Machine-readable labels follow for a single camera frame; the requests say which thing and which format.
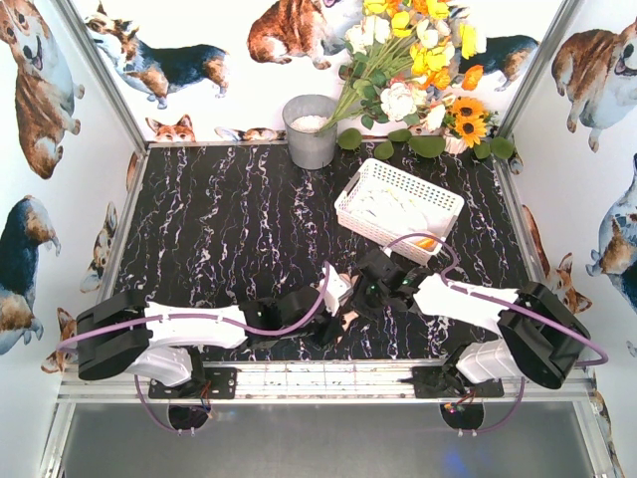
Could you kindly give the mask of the yellow dotted knit glove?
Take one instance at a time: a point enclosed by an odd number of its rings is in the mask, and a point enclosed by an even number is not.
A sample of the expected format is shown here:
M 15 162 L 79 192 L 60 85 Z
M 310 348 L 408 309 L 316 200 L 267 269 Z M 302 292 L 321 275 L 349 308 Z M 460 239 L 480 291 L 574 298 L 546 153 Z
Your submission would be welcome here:
M 392 224 L 398 213 L 418 210 L 406 198 L 391 189 L 363 191 L 349 204 L 347 211 L 369 222 Z

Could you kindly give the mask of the white plastic storage basket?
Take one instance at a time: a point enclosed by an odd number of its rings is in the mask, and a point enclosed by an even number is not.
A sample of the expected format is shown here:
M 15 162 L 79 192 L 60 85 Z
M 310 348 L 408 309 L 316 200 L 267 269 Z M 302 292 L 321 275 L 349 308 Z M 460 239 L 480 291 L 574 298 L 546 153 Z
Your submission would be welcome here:
M 338 224 L 425 265 L 464 207 L 447 189 L 376 159 L 366 160 L 334 203 Z

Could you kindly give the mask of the cream leather glove front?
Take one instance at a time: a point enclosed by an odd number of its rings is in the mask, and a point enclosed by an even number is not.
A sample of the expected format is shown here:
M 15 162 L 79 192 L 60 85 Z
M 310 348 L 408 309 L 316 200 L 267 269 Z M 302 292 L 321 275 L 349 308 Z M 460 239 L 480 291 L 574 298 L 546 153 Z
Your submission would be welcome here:
M 345 299 L 341 299 L 339 302 L 340 322 L 343 330 L 346 332 L 351 323 L 358 318 L 358 313 L 353 309 L 353 305 L 351 304 L 351 296 L 353 294 L 353 288 L 358 282 L 359 275 L 340 273 L 339 278 L 349 287 L 349 295 Z

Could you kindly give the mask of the white knit glove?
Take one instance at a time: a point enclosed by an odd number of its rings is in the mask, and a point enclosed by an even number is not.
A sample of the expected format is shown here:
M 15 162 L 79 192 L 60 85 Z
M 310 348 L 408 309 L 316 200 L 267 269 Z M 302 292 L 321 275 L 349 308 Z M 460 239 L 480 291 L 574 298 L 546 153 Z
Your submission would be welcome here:
M 432 214 L 423 214 L 419 210 L 398 213 L 392 220 L 395 234 L 402 236 L 410 233 L 424 232 L 437 237 L 442 236 L 445 218 Z M 424 236 L 412 237 L 408 242 L 427 251 L 433 251 L 437 242 Z

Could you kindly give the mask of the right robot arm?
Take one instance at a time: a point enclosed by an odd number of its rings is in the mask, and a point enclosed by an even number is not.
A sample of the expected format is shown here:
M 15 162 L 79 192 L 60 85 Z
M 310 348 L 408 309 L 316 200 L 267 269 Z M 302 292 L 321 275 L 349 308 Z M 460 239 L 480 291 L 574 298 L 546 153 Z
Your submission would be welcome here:
M 387 308 L 448 318 L 485 329 L 495 338 L 459 347 L 451 357 L 457 379 L 471 384 L 525 377 L 559 389 L 590 343 L 590 334 L 545 285 L 518 289 L 463 284 L 424 267 L 407 270 L 374 249 L 357 264 L 352 307 L 371 317 Z

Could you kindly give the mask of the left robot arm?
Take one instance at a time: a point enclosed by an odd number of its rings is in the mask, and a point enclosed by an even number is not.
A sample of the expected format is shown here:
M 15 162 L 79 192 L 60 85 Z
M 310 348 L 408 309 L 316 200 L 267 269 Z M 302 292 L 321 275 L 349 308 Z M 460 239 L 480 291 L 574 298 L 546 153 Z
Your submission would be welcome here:
M 165 306 L 138 291 L 117 294 L 77 319 L 79 377 L 131 373 L 169 387 L 202 376 L 196 349 L 266 350 L 286 339 L 325 346 L 342 333 L 338 312 L 347 294 L 305 286 L 280 299 L 220 309 Z

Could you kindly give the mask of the sunflower pot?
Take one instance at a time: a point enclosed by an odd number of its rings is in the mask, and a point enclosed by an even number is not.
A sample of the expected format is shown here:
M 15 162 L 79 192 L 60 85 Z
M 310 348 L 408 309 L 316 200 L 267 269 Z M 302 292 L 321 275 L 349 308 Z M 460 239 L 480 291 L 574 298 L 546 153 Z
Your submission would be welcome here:
M 482 146 L 497 125 L 498 113 L 489 110 L 480 100 L 457 97 L 446 106 L 442 121 L 445 151 L 460 154 Z

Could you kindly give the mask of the grey metal bucket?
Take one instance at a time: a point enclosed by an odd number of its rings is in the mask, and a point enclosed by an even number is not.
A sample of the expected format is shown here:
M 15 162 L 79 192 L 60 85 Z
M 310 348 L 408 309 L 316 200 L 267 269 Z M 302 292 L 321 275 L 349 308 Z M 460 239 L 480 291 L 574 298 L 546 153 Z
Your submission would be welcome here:
M 282 118 L 293 163 L 306 170 L 328 166 L 334 157 L 337 126 L 330 122 L 336 101 L 323 95 L 289 100 Z

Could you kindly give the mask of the artificial flower bouquet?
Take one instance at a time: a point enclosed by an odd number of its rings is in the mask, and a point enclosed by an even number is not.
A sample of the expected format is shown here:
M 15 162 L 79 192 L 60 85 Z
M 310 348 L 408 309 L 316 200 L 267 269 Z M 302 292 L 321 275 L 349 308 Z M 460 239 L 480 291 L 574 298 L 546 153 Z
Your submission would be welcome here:
M 344 35 L 342 90 L 321 127 L 359 118 L 416 125 L 453 89 L 471 91 L 487 73 L 487 38 L 461 1 L 364 1 Z

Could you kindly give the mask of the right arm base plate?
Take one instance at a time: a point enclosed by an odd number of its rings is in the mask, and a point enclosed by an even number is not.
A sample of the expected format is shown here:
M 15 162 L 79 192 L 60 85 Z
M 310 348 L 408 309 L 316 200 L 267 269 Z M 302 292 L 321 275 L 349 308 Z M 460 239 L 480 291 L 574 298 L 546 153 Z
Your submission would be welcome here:
M 474 384 L 458 373 L 444 371 L 441 366 L 417 366 L 411 373 L 408 381 L 413 385 L 416 398 L 462 398 L 470 393 L 476 398 L 495 398 L 505 394 L 500 380 Z

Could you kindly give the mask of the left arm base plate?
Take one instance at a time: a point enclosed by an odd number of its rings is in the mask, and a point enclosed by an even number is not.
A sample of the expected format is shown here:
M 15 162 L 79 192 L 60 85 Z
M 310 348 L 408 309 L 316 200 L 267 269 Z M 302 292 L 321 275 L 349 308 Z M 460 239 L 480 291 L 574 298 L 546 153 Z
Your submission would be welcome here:
M 205 367 L 202 378 L 192 378 L 183 384 L 168 387 L 153 379 L 148 389 L 151 399 L 233 399 L 237 386 L 238 370 L 235 367 Z

